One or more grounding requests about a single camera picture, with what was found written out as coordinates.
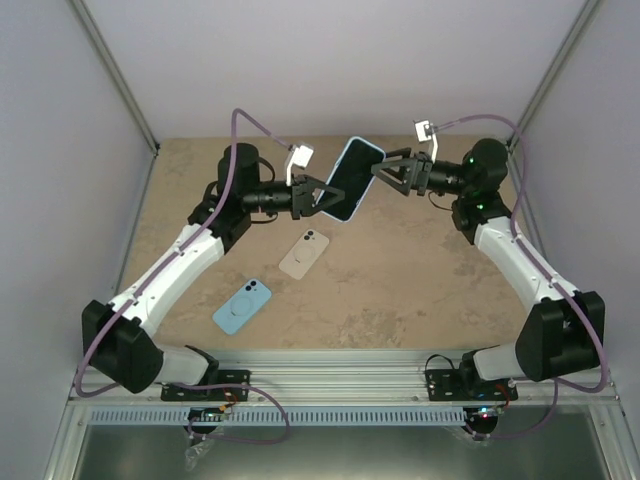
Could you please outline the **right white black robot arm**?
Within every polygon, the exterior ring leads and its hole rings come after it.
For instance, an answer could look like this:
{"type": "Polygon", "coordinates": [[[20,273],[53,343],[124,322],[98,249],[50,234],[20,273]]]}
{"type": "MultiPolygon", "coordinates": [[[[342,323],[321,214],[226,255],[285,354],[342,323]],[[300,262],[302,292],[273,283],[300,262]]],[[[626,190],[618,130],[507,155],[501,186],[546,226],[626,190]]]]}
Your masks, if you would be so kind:
{"type": "Polygon", "coordinates": [[[460,163],[404,148],[371,168],[404,195],[453,195],[456,230],[493,262],[525,308],[527,318],[513,343],[464,354],[459,387],[471,399],[511,379],[563,381],[568,374],[605,366],[604,301],[564,279],[524,236],[499,193],[507,160],[507,147],[485,138],[460,163]]]}

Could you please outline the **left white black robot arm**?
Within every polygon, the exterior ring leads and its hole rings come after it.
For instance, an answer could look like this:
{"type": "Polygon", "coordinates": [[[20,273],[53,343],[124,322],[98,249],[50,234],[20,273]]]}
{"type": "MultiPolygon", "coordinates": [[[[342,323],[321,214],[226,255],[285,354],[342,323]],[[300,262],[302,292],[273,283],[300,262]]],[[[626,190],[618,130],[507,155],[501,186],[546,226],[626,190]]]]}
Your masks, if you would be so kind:
{"type": "Polygon", "coordinates": [[[312,153],[304,144],[289,146],[284,180],[264,181],[260,168],[266,162],[255,146],[233,142],[225,149],[217,180],[206,187],[171,246],[129,288],[84,308],[84,357],[74,378],[79,396],[91,395],[82,387],[89,367],[131,393],[156,383],[184,386],[197,399],[216,393],[217,360],[196,347],[161,346],[154,336],[191,284],[249,230],[252,214],[287,212],[299,220],[344,199],[340,188],[309,175],[293,176],[293,168],[306,167],[312,153]]]}

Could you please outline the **beige phone case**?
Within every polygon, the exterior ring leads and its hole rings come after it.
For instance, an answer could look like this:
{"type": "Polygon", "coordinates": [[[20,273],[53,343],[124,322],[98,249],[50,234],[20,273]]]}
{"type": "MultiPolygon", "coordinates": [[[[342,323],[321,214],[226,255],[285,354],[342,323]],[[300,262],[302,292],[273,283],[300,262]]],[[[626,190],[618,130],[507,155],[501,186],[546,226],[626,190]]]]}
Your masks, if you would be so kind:
{"type": "Polygon", "coordinates": [[[317,230],[307,230],[280,261],[279,269],[295,280],[301,280],[324,253],[330,240],[317,230]]]}

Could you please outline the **blue phone case on table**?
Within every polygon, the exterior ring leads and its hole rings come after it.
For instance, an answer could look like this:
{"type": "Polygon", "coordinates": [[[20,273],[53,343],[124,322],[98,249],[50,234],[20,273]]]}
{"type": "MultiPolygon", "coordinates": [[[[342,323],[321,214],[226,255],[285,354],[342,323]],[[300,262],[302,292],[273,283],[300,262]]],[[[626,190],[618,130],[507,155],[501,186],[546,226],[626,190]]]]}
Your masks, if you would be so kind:
{"type": "Polygon", "coordinates": [[[235,335],[271,297],[271,290],[259,279],[252,278],[213,313],[212,320],[226,335],[235,335]]]}

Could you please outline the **left circuit board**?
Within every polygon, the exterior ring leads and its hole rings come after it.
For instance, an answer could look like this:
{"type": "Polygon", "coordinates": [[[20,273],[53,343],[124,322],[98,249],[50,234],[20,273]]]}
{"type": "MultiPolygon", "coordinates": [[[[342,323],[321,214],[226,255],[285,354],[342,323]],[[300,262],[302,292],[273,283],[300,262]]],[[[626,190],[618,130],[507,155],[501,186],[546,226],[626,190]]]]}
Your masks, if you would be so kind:
{"type": "Polygon", "coordinates": [[[233,413],[232,404],[224,404],[217,407],[195,408],[188,413],[190,423],[220,423],[227,420],[233,413]]]}

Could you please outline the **circuit board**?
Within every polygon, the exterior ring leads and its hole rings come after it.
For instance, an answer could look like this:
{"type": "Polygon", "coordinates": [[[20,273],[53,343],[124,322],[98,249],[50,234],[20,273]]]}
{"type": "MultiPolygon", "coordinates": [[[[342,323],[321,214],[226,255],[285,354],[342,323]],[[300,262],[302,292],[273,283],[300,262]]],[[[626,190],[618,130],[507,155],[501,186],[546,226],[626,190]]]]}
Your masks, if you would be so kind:
{"type": "Polygon", "coordinates": [[[188,413],[190,423],[220,423],[227,420],[233,413],[232,404],[224,404],[217,407],[195,408],[188,413]]]}
{"type": "Polygon", "coordinates": [[[477,423],[480,421],[489,421],[493,418],[498,418],[504,413],[504,404],[493,406],[481,406],[478,408],[472,408],[469,413],[469,421],[477,423]]]}

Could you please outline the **right circuit board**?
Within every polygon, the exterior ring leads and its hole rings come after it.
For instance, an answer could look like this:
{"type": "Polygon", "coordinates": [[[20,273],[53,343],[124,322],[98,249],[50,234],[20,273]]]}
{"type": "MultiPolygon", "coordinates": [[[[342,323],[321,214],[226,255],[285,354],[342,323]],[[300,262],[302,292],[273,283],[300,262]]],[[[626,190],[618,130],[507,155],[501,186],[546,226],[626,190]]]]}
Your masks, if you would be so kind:
{"type": "Polygon", "coordinates": [[[493,418],[498,418],[504,413],[504,404],[493,406],[481,406],[478,408],[472,408],[469,413],[469,421],[477,423],[480,421],[489,421],[493,418]]]}

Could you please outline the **clear plastic bag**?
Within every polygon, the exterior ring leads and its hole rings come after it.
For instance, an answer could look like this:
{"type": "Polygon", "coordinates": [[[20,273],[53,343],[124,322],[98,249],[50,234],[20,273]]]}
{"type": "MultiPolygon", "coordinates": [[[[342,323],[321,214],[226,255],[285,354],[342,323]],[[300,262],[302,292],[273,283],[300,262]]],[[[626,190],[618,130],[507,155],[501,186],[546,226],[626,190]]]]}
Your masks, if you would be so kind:
{"type": "Polygon", "coordinates": [[[193,471],[198,462],[209,453],[212,445],[213,441],[211,440],[191,439],[184,452],[185,470],[187,472],[193,471]]]}

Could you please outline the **left aluminium corner post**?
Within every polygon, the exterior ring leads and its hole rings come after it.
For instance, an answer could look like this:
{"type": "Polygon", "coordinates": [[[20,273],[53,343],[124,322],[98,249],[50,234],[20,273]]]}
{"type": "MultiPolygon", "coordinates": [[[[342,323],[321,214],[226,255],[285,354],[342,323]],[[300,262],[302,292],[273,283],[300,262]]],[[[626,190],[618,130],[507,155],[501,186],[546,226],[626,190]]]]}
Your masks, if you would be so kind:
{"type": "Polygon", "coordinates": [[[68,0],[68,6],[79,22],[80,27],[93,48],[99,62],[102,64],[107,76],[123,102],[127,112],[141,134],[149,150],[153,155],[159,151],[159,142],[152,133],[131,88],[129,87],[111,49],[109,48],[101,30],[91,13],[88,5],[83,0],[68,0]]]}

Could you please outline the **aluminium corner post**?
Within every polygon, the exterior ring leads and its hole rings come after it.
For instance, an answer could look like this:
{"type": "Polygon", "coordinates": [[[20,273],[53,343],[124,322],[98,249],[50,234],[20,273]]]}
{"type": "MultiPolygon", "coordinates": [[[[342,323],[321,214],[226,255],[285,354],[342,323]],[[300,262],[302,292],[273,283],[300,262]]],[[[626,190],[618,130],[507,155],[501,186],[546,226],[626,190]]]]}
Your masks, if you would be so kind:
{"type": "Polygon", "coordinates": [[[517,127],[522,133],[525,132],[529,124],[535,118],[543,101],[546,99],[552,87],[558,80],[560,74],[570,60],[575,49],[580,44],[602,5],[603,1],[601,0],[586,0],[583,2],[576,18],[571,23],[567,33],[564,35],[550,64],[546,68],[532,97],[517,122],[517,127]]]}
{"type": "Polygon", "coordinates": [[[93,48],[99,62],[102,64],[107,76],[123,102],[127,112],[141,134],[149,150],[153,155],[159,151],[159,142],[152,133],[131,88],[129,87],[111,49],[109,48],[101,30],[91,13],[88,5],[83,0],[68,0],[68,6],[79,22],[80,27],[93,48]]]}

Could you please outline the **aluminium rail frame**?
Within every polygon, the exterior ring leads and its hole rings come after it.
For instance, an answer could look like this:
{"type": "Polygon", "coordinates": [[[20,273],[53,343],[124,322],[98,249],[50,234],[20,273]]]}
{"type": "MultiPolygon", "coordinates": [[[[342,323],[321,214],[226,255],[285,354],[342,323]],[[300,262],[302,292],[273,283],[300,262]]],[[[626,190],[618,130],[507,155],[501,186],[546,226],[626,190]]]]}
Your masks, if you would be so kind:
{"type": "MultiPolygon", "coordinates": [[[[284,180],[288,148],[301,142],[242,139],[218,144],[223,157],[233,142],[255,146],[264,181],[284,180]]],[[[352,161],[353,140],[307,145],[305,169],[334,185],[334,172],[352,161]]],[[[162,145],[138,224],[132,260],[138,280],[177,239],[206,187],[217,180],[202,154],[179,155],[162,145]]],[[[87,420],[104,403],[116,407],[460,407],[462,426],[175,426],[178,435],[211,440],[217,468],[234,475],[255,465],[260,478],[333,469],[355,478],[362,468],[398,479],[418,451],[420,473],[438,464],[458,479],[477,474],[504,479],[522,462],[531,479],[635,479],[637,448],[624,426],[607,366],[566,375],[563,381],[511,379],[519,398],[503,401],[431,401],[424,364],[432,354],[450,358],[503,344],[519,336],[527,313],[497,267],[462,233],[451,214],[451,194],[404,195],[372,174],[356,192],[346,221],[326,214],[293,220],[287,212],[254,213],[252,225],[221,260],[176,301],[154,340],[161,346],[196,347],[219,364],[216,381],[186,388],[156,383],[140,393],[115,387],[87,368],[75,401],[87,420]],[[307,230],[330,243],[301,280],[278,265],[307,230]],[[212,320],[248,280],[272,292],[269,302],[235,335],[212,320]],[[504,404],[504,413],[472,423],[472,408],[504,404]]]]}

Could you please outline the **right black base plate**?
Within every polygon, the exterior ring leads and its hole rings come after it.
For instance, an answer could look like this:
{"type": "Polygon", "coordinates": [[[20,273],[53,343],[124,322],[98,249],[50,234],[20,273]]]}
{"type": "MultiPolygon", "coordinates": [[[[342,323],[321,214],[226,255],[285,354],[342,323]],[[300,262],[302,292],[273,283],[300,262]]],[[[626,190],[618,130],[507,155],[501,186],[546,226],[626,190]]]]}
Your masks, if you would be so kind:
{"type": "Polygon", "coordinates": [[[483,380],[470,354],[464,354],[458,366],[444,355],[430,355],[424,364],[424,378],[431,401],[509,403],[519,398],[515,384],[509,379],[483,380]]]}

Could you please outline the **right aluminium corner post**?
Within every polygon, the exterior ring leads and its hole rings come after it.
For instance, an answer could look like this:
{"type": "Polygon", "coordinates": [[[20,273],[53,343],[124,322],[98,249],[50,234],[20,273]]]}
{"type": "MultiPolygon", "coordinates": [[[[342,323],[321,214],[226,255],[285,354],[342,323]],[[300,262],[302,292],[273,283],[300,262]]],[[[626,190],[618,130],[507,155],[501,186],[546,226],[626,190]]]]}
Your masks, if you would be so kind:
{"type": "Polygon", "coordinates": [[[522,133],[525,132],[529,124],[535,118],[543,101],[546,99],[552,87],[558,80],[560,74],[570,60],[575,49],[580,44],[602,5],[603,1],[601,0],[586,0],[583,2],[576,18],[571,23],[567,33],[564,35],[550,64],[546,68],[532,97],[517,122],[517,127],[522,133]]]}

